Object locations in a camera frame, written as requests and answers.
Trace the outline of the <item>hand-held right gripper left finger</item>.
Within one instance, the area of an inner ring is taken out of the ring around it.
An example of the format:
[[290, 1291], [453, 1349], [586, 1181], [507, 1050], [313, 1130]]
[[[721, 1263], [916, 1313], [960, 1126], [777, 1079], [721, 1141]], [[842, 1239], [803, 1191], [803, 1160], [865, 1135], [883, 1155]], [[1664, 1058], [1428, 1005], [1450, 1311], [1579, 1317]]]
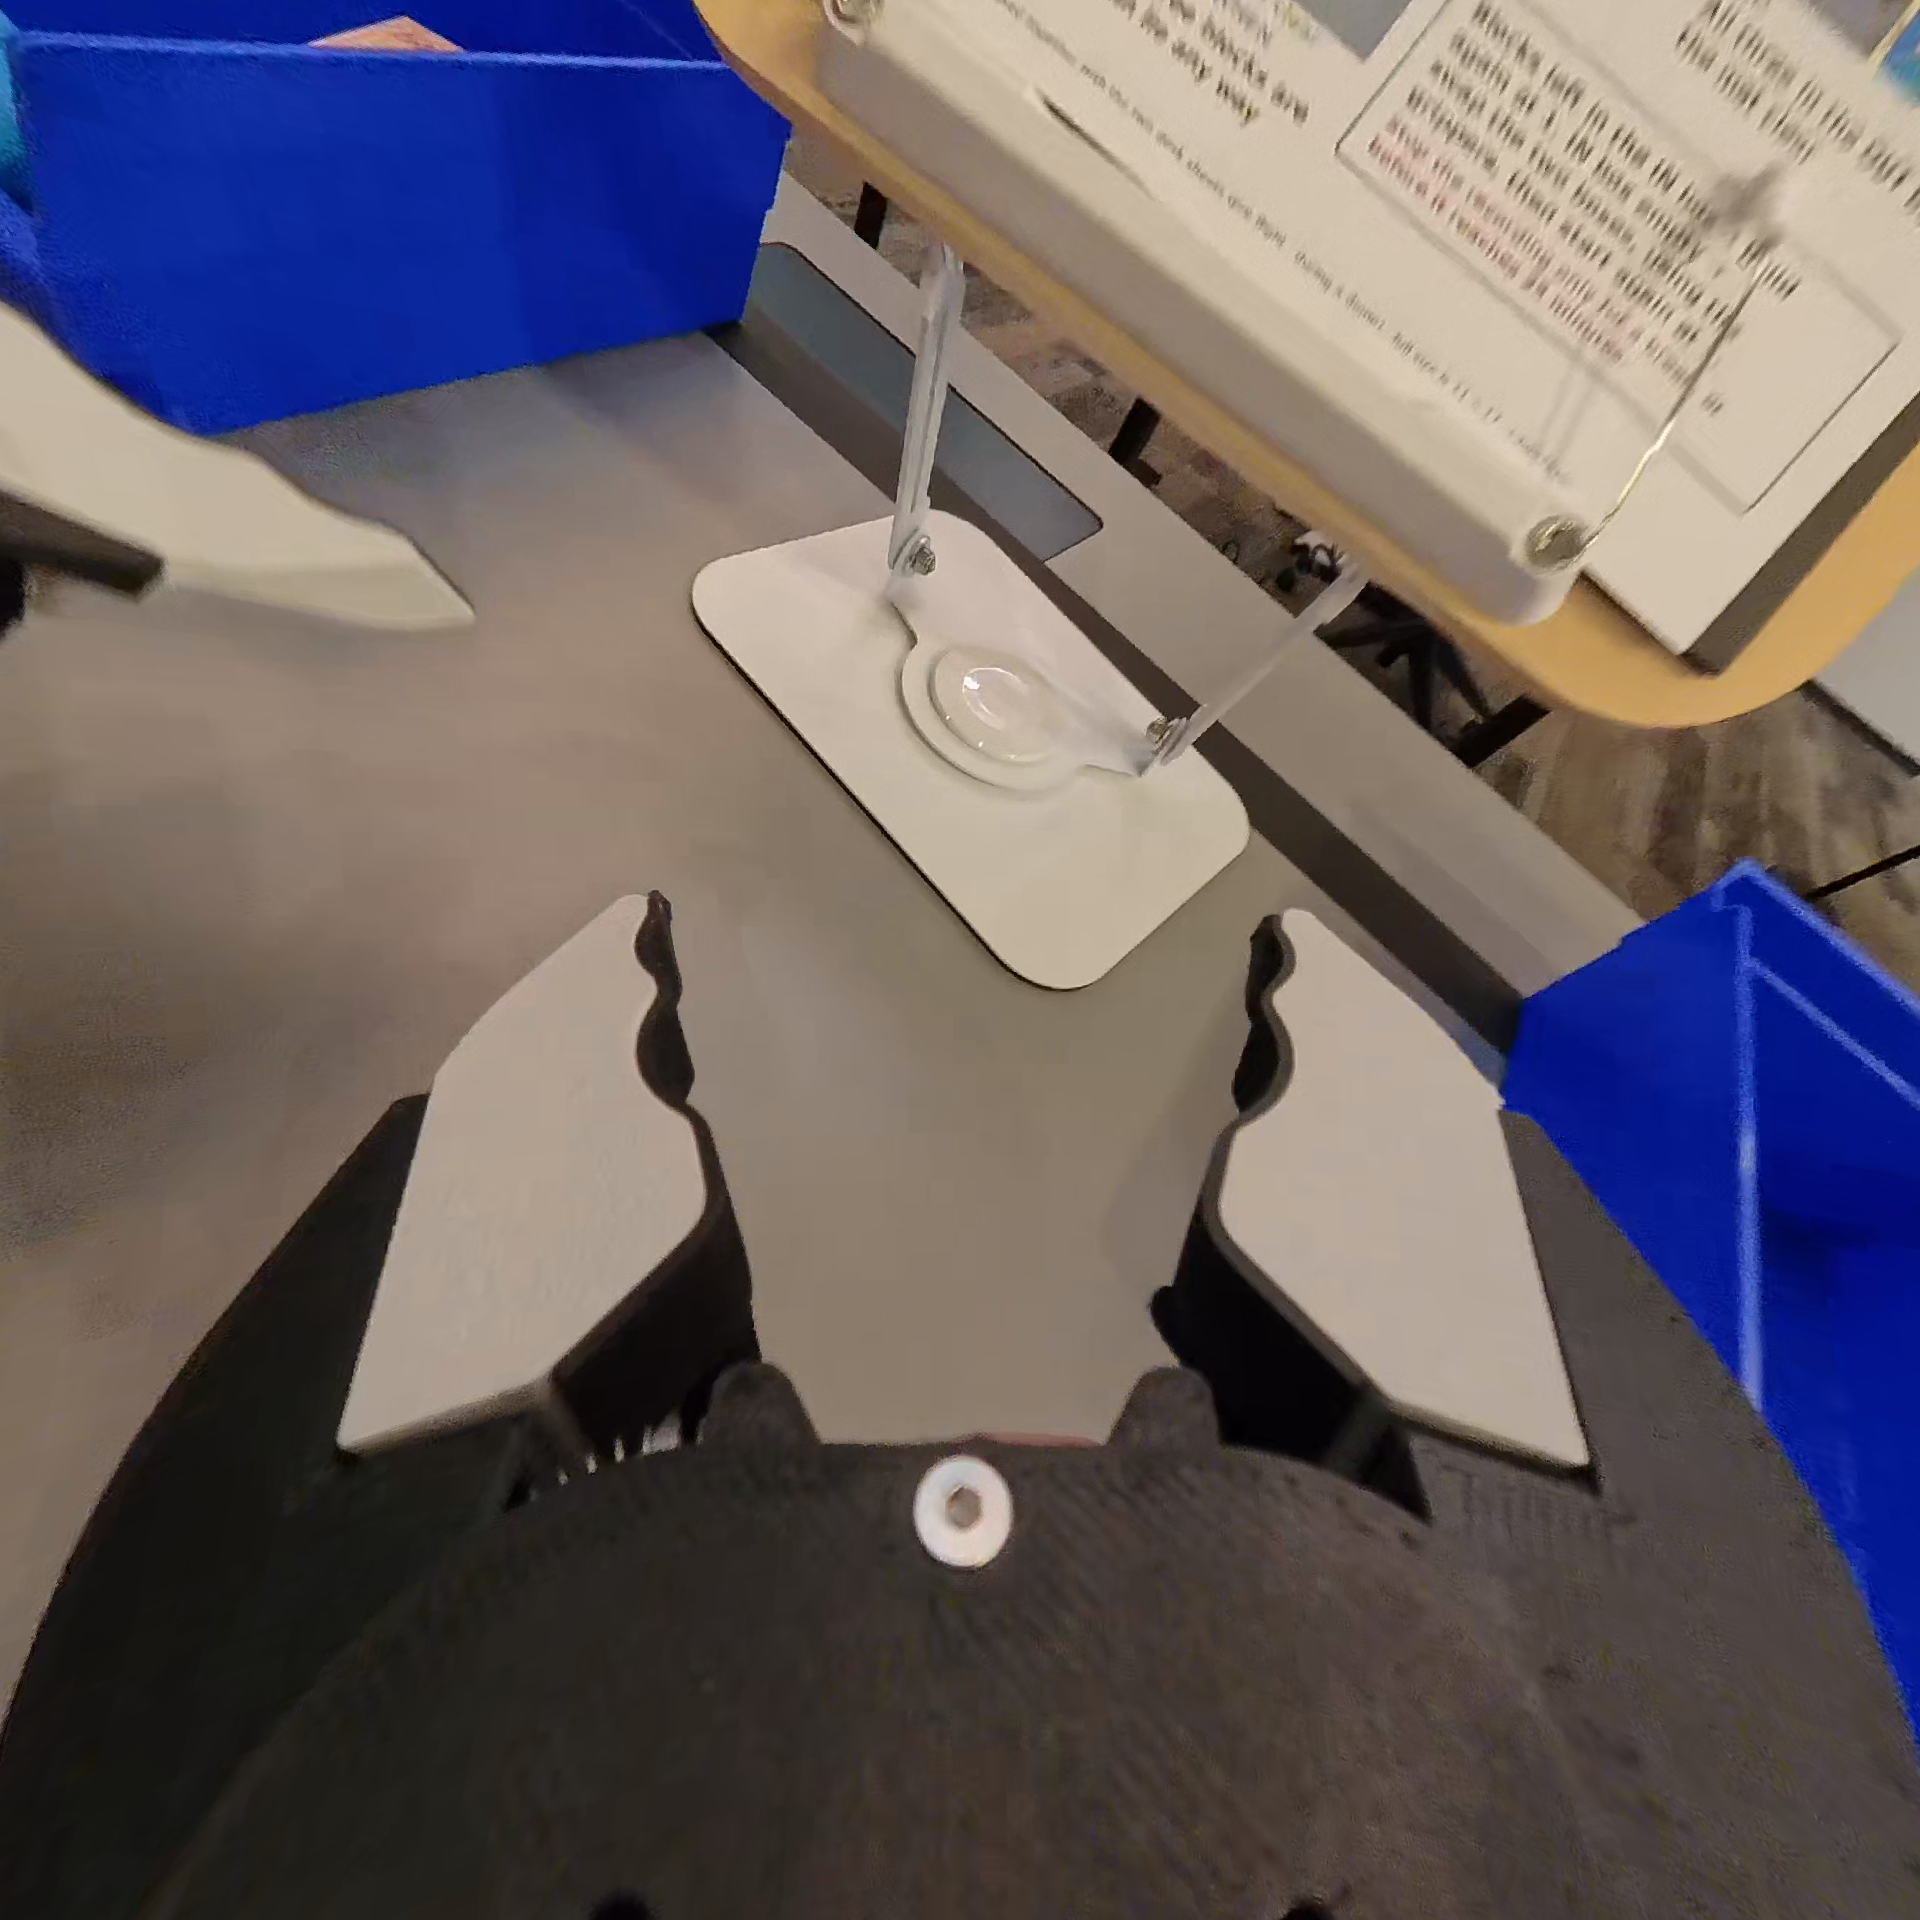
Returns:
[[527, 1420], [557, 1471], [643, 1452], [758, 1360], [693, 1103], [672, 904], [629, 895], [498, 997], [425, 1099], [340, 1451]]

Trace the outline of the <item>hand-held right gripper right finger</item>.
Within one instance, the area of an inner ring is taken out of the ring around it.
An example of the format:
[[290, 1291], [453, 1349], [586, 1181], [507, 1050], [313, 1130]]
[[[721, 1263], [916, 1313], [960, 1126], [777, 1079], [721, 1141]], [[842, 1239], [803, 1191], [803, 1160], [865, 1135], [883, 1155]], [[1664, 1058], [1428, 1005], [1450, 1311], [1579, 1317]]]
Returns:
[[1416, 1436], [1588, 1476], [1498, 1091], [1301, 907], [1257, 924], [1244, 1017], [1234, 1113], [1153, 1296], [1225, 1444], [1349, 1482], [1416, 1482]]

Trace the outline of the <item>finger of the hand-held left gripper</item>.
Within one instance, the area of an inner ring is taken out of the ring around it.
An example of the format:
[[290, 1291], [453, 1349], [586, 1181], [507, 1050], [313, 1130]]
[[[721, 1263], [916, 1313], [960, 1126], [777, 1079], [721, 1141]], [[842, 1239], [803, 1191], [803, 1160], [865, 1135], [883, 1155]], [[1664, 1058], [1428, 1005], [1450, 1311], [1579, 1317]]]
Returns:
[[473, 623], [402, 533], [192, 439], [3, 309], [3, 558], [120, 597], [157, 588], [389, 633]]

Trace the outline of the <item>blue plastic bin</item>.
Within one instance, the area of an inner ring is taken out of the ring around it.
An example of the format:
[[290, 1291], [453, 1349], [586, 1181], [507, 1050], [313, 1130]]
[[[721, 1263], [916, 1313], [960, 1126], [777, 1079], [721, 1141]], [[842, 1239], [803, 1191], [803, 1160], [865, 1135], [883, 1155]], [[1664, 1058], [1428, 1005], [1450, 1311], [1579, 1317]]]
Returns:
[[[308, 44], [415, 16], [459, 57]], [[737, 320], [791, 122], [693, 5], [3, 5], [3, 302], [224, 436]]]
[[1527, 997], [1502, 1093], [1794, 1468], [1916, 1721], [1916, 994], [1739, 863]]

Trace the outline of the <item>white document stand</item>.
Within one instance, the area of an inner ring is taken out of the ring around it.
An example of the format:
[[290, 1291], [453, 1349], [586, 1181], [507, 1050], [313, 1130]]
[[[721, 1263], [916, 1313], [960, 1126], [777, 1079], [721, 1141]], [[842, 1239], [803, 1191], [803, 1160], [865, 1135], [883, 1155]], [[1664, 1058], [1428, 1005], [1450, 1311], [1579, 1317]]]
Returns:
[[[1588, 510], [1272, 302], [953, 5], [699, 5], [730, 69], [932, 234], [889, 518], [705, 565], [699, 623], [1016, 978], [1103, 981], [1251, 841], [1197, 757], [1282, 661], [1377, 586], [1537, 706], [1676, 732], [1812, 683], [1916, 565], [1908, 411], [1798, 516], [1711, 518], [1668, 444], [1697, 376]], [[1336, 552], [1234, 678], [1155, 715], [1016, 563], [929, 505], [963, 268], [1214, 450]]]

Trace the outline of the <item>black office chair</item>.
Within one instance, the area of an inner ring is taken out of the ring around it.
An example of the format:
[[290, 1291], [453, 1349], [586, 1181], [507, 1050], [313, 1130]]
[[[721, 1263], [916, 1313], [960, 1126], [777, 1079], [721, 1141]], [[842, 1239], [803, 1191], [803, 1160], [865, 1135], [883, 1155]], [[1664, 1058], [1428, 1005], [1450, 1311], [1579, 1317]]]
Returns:
[[1359, 588], [1318, 640], [1336, 657], [1368, 661], [1373, 678], [1398, 672], [1405, 715], [1465, 768], [1483, 768], [1547, 720], [1527, 697], [1492, 706], [1460, 648], [1377, 586]]

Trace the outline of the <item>printed instruction sheet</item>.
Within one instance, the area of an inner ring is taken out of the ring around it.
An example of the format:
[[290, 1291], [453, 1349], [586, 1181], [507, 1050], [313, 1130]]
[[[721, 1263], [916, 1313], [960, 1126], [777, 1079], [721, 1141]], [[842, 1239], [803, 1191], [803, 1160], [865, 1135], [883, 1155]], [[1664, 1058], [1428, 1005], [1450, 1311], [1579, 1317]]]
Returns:
[[953, 5], [1272, 302], [1596, 510], [1808, 510], [1916, 399], [1916, 5]]

